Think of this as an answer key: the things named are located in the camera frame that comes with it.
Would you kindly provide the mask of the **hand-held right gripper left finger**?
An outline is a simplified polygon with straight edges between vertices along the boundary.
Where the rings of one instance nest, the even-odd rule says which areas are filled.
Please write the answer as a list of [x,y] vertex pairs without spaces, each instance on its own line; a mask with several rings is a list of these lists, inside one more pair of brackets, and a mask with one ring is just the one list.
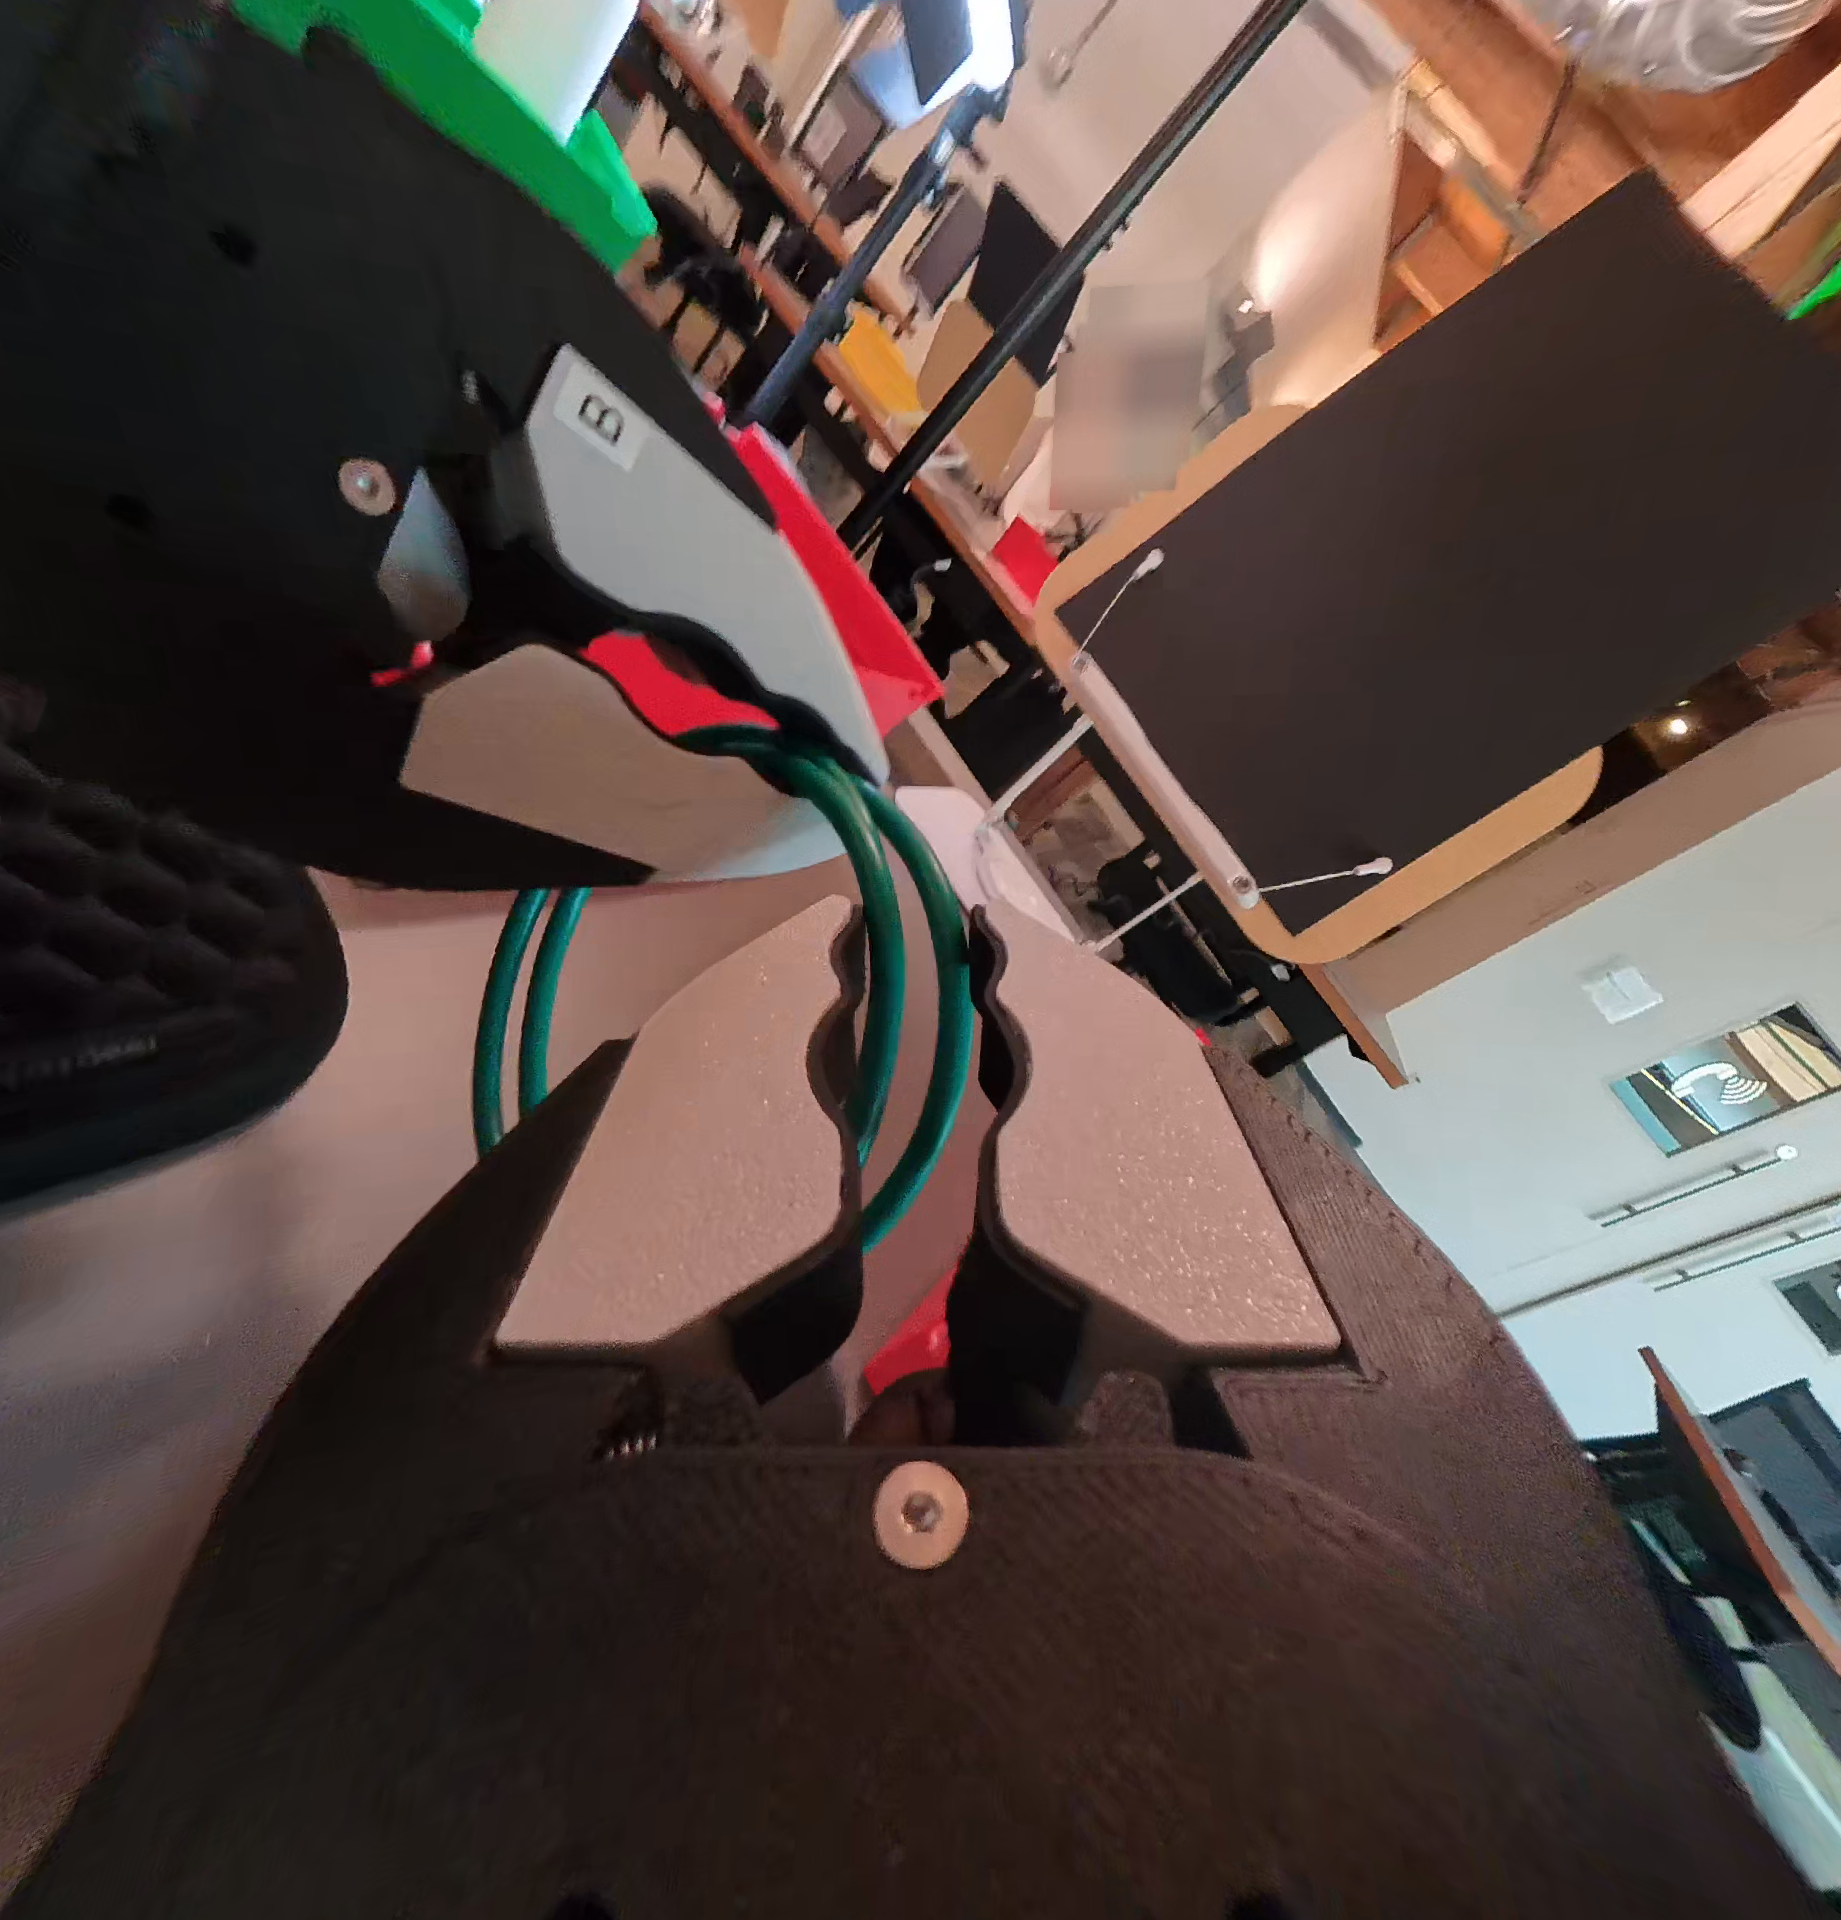
[[645,1022],[493,1335],[498,1355],[816,1377],[862,1300],[859,1140],[845,1103],[859,910],[824,898]]

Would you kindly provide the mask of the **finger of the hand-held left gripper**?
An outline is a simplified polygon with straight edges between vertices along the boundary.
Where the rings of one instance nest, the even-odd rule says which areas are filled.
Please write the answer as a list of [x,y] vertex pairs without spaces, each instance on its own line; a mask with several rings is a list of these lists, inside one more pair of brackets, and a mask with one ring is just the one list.
[[603,673],[527,643],[422,698],[400,782],[598,853],[656,882],[804,871],[835,826],[741,755],[661,736]]
[[883,730],[809,568],[588,354],[554,350],[489,473],[496,546],[571,604],[550,636],[662,643],[729,700],[886,780]]

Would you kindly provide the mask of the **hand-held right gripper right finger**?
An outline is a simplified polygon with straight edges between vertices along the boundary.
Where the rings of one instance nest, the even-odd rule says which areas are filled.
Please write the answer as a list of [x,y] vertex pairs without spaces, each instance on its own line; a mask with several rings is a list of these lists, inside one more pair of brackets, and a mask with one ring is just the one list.
[[972,968],[992,1122],[947,1298],[957,1444],[1053,1444],[1110,1376],[1172,1403],[1219,1370],[1339,1360],[1195,1033],[1017,906],[976,910]]

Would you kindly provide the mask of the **red plastic bin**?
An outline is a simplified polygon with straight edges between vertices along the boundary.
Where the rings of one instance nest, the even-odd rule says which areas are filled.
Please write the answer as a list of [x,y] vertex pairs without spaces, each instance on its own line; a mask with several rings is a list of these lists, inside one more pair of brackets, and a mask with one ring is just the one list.
[[[870,718],[883,739],[889,739],[902,721],[939,698],[939,674],[815,505],[784,447],[760,428],[733,430],[724,419],[720,428],[834,621]],[[682,654],[656,644],[651,636],[607,632],[580,648],[580,659],[608,677],[625,703],[667,739],[727,726],[767,732],[778,729],[760,706],[713,689]]]

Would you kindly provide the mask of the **yellow bin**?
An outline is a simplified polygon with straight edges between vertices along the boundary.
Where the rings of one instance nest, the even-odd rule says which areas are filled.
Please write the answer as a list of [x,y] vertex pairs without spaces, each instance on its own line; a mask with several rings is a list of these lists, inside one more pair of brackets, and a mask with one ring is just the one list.
[[909,421],[924,414],[907,355],[876,310],[856,310],[835,350],[878,416]]

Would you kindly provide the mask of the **black light stand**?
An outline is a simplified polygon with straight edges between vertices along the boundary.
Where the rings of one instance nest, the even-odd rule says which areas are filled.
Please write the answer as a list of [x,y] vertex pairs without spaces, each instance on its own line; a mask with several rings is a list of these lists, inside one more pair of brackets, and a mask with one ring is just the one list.
[[818,350],[840,335],[854,301],[869,291],[874,266],[889,250],[899,230],[918,210],[940,196],[957,151],[974,144],[984,119],[1003,117],[1010,91],[1011,83],[998,87],[968,86],[950,103],[936,130],[889,192],[859,250],[838,266],[835,275],[820,291],[818,300],[812,301],[809,316],[798,324],[787,349],[770,366],[749,404],[731,416],[731,430],[772,428],[801,376],[812,368]]

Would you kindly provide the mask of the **green plastic bin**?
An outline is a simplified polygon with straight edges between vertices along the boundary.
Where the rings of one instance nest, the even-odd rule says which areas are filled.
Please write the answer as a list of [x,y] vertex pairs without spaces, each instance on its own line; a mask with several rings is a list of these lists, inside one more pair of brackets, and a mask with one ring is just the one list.
[[229,12],[290,53],[312,36],[352,47],[431,128],[493,166],[580,238],[607,267],[625,266],[656,219],[619,141],[594,108],[573,138],[554,133],[475,60],[482,4],[233,1]]

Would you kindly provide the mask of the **white cup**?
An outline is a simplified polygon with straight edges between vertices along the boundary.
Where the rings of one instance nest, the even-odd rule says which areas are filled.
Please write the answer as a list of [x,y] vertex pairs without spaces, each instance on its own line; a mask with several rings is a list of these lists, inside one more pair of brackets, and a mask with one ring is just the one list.
[[566,146],[639,1],[485,1],[474,53]]

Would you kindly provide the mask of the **black pole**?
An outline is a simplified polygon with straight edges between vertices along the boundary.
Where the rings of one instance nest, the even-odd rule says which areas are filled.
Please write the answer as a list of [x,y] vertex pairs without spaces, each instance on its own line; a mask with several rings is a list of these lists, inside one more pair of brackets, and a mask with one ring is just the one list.
[[1172,163],[1259,61],[1264,60],[1269,47],[1277,42],[1302,9],[1302,1],[1262,1],[1246,17],[1239,33],[1228,40],[1219,58],[1143,144],[1113,188],[1029,283],[1023,298],[1006,312],[1003,324],[992,330],[962,373],[957,374],[954,385],[914,428],[873,486],[862,492],[857,508],[838,525],[838,537],[852,551],[857,553],[869,536],[880,526],[897,498],[919,477],[928,460],[954,432],[954,426],[996,381],[1006,364],[1017,358],[1019,347],[1027,344],[1043,328],[1049,314],[1063,305],[1066,295],[1078,287],[1099,252],[1131,222],[1154,185],[1167,177]]

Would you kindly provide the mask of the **black honeycomb cushion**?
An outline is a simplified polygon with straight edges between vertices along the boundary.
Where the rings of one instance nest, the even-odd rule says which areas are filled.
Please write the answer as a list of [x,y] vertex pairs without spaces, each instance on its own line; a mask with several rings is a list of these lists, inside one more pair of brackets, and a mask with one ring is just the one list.
[[0,677],[0,1211],[257,1122],[349,1003],[303,867],[55,775],[39,721]]

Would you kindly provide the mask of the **studio light panel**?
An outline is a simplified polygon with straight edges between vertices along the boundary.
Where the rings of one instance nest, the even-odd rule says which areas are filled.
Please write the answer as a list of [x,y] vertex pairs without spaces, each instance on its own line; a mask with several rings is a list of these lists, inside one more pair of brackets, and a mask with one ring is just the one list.
[[1029,50],[1029,1],[897,1],[887,38],[859,42],[846,77],[891,128],[974,98],[1000,119]]

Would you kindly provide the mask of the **black board with wooden rim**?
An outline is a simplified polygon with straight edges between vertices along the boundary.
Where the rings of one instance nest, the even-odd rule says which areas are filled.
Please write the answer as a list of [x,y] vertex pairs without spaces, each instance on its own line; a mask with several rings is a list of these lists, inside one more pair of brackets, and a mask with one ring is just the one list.
[[1038,644],[1255,946],[1339,959],[1841,588],[1841,350],[1637,174],[1126,510]]

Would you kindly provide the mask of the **silver air duct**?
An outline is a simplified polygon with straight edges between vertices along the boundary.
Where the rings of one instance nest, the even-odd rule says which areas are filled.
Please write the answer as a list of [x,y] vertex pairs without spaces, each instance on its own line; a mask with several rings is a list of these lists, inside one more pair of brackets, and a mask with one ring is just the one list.
[[1708,93],[1744,83],[1833,1],[1520,1],[1532,29],[1601,83]]

